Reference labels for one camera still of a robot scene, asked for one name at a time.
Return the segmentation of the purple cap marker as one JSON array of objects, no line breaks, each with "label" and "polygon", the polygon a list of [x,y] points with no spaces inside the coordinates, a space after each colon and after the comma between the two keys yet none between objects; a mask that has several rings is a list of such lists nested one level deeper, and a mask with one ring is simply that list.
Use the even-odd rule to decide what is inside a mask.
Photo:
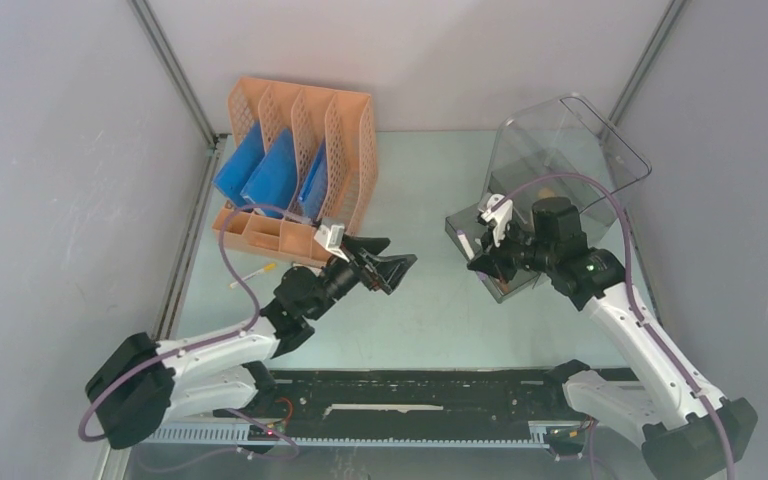
[{"label": "purple cap marker", "polygon": [[475,257],[475,252],[473,250],[470,237],[463,230],[457,230],[456,236],[463,249],[467,261],[471,261]]}]

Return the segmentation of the blue folder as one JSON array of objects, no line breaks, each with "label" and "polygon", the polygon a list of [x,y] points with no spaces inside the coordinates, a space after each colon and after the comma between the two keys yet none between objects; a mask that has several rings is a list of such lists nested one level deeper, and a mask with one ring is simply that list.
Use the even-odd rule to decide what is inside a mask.
[{"label": "blue folder", "polygon": [[214,177],[216,189],[234,207],[245,204],[242,190],[265,156],[261,123],[256,121]]},{"label": "blue folder", "polygon": [[298,184],[293,135],[284,129],[242,188],[246,205],[271,205],[287,210]]},{"label": "blue folder", "polygon": [[302,215],[316,220],[320,214],[328,189],[328,167],[326,142],[317,150],[311,169],[304,180],[297,197]]}]

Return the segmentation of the clear plastic drawer cabinet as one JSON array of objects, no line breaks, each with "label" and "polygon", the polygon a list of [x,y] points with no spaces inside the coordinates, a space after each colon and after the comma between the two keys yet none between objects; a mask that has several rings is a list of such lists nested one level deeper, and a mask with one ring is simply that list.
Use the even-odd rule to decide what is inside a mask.
[{"label": "clear plastic drawer cabinet", "polygon": [[[584,96],[563,95],[520,110],[495,133],[478,200],[448,216],[445,231],[466,256],[456,231],[483,253],[488,229],[477,218],[490,192],[513,201],[508,225],[521,225],[533,239],[520,270],[505,282],[474,272],[498,303],[528,287],[549,282],[581,308],[609,287],[631,283],[634,247],[625,208],[652,172],[645,156]],[[554,197],[539,198],[541,189]]]}]

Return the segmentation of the blue folder front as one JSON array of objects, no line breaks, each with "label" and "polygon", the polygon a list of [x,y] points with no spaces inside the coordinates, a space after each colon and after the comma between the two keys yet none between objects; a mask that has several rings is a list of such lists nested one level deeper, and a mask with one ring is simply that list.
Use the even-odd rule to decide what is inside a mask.
[{"label": "blue folder front", "polygon": [[214,177],[216,189],[234,207],[245,204],[242,190],[265,156],[261,123],[256,121]]}]

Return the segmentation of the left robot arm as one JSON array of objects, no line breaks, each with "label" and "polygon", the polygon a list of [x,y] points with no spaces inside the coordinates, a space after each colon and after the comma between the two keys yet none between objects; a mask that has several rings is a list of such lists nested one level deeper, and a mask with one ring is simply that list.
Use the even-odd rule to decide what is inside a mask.
[{"label": "left robot arm", "polygon": [[145,332],[126,337],[85,386],[90,409],[80,420],[80,439],[125,449],[196,414],[239,408],[268,414],[276,390],[265,361],[309,340],[312,321],[354,287],[393,293],[417,257],[387,255],[389,244],[347,236],[319,271],[288,269],[254,320],[179,340],[155,341]]}]

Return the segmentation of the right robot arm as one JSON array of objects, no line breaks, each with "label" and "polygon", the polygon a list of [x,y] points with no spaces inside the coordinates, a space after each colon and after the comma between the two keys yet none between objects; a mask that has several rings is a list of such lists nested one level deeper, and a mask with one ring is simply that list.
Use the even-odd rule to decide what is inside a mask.
[{"label": "right robot arm", "polygon": [[541,392],[545,411],[594,418],[641,450],[658,479],[733,477],[757,425],[744,398],[730,400],[688,360],[644,307],[628,272],[610,251],[591,246],[580,212],[566,197],[531,207],[527,227],[512,200],[488,194],[478,208],[485,227],[468,267],[501,282],[520,272],[546,276],[587,315],[626,360],[643,394],[632,394],[573,361]]}]

